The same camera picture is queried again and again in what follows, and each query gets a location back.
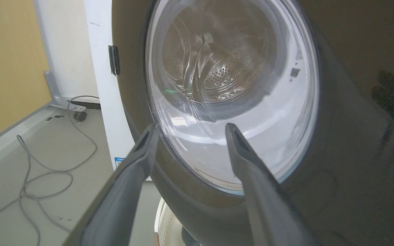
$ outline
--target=round door window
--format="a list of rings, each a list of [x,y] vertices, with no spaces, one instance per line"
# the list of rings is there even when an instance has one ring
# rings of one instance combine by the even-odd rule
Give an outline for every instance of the round door window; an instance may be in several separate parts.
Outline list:
[[[180,165],[244,194],[225,140],[241,130],[282,182],[308,147],[318,110],[315,47],[289,1],[160,0],[146,44],[155,121]]]

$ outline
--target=metal bracket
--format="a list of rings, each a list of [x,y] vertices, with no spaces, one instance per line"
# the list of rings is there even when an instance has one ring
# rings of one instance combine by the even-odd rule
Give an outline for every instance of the metal bracket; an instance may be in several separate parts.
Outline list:
[[[54,77],[53,72],[51,72],[50,70],[46,71],[45,79],[47,80],[48,88],[50,88],[51,98],[53,100],[51,102],[51,106],[66,109],[68,107],[68,101],[62,98],[59,88],[57,87],[56,78]],[[86,110],[86,107],[71,103],[69,105],[69,110],[75,112],[83,112]]]

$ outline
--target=front-loading washing machine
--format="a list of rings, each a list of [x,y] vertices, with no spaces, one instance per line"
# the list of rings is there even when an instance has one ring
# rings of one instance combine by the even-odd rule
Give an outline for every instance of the front-loading washing machine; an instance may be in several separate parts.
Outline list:
[[[112,24],[133,137],[159,126],[152,180],[202,246],[253,245],[227,123],[321,244],[394,245],[394,121],[297,1],[114,0]]]

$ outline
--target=caster wheel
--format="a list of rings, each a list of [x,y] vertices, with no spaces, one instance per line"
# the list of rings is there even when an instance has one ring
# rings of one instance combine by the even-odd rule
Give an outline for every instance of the caster wheel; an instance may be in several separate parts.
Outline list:
[[[86,112],[74,112],[72,115],[72,117],[79,122],[84,121],[87,116],[88,114],[86,114]]]

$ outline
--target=cable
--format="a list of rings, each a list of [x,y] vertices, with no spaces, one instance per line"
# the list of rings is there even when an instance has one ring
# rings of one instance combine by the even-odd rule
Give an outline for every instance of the cable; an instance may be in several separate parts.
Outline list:
[[[47,166],[45,166],[44,164],[42,164],[38,159],[36,159],[36,157],[34,157],[30,151],[28,150],[28,147],[26,145],[26,143],[24,142],[24,139],[22,139],[21,136],[17,135],[16,138],[18,140],[18,142],[20,143],[20,145],[22,146],[22,148],[24,149],[24,151],[27,153],[28,156],[28,168],[27,168],[27,173],[25,174],[25,178],[24,178],[24,182],[22,183],[22,187],[19,190],[19,194],[17,196],[16,199],[14,199],[13,201],[9,202],[7,205],[5,205],[4,207],[2,207],[0,209],[0,212],[2,212],[4,209],[6,209],[7,207],[9,207],[10,205],[12,205],[13,203],[17,202],[19,203],[19,209],[21,210],[22,214],[24,215],[24,217],[27,219],[27,221],[31,224],[31,226],[33,226],[34,230],[36,231],[36,235],[37,235],[37,243],[36,246],[40,245],[40,231],[39,228],[37,227],[37,225],[34,223],[34,221],[27,215],[27,213],[24,210],[24,207],[22,206],[22,201],[21,199],[24,197],[30,198],[34,201],[36,201],[36,203],[39,205],[39,208],[42,210],[42,213],[48,218],[48,220],[53,223],[53,225],[59,227],[60,229],[66,231],[66,232],[71,232],[70,229],[64,227],[63,225],[59,224],[57,221],[53,220],[45,211],[45,209],[42,207],[42,204],[40,204],[40,199],[42,198],[47,198],[47,197],[52,197],[52,196],[56,196],[64,191],[66,191],[72,184],[72,181],[74,180],[74,177],[72,176],[71,173],[69,173],[72,170],[75,170],[76,168],[80,167],[81,165],[83,165],[85,162],[87,162],[96,152],[98,149],[98,145],[97,143],[95,143],[95,141],[90,138],[88,135],[86,135],[83,131],[81,131],[80,129],[78,129],[78,127],[74,124],[74,121],[72,120],[71,114],[70,114],[70,110],[69,110],[69,106],[72,102],[72,100],[77,99],[77,98],[81,98],[81,97],[91,97],[91,98],[97,98],[99,99],[99,97],[96,96],[89,96],[89,95],[81,95],[81,96],[76,96],[73,97],[69,100],[68,102],[68,106],[66,107],[66,110],[68,112],[68,116],[69,116],[69,120],[71,121],[71,124],[75,127],[75,129],[77,129],[77,131],[79,131],[81,134],[83,134],[86,138],[88,138],[95,146],[94,151],[92,152],[92,154],[89,155],[89,157],[87,157],[84,161],[82,161],[80,164],[76,165],[75,167],[72,167],[70,169],[67,170],[56,170],[53,168],[49,168]],[[31,169],[31,159],[35,160],[39,165],[41,165],[43,168],[49,170],[48,172],[41,174],[39,176],[36,176],[30,180],[28,180],[28,176],[30,175],[30,169]],[[35,196],[33,194],[29,194],[27,193],[27,186],[29,184],[31,184],[33,181],[35,181],[38,178],[44,177],[46,175],[50,175],[50,174],[66,174],[71,178],[71,181],[69,182],[69,184],[61,189],[60,191],[57,191],[56,193],[50,194],[50,195],[46,195],[46,196]]]

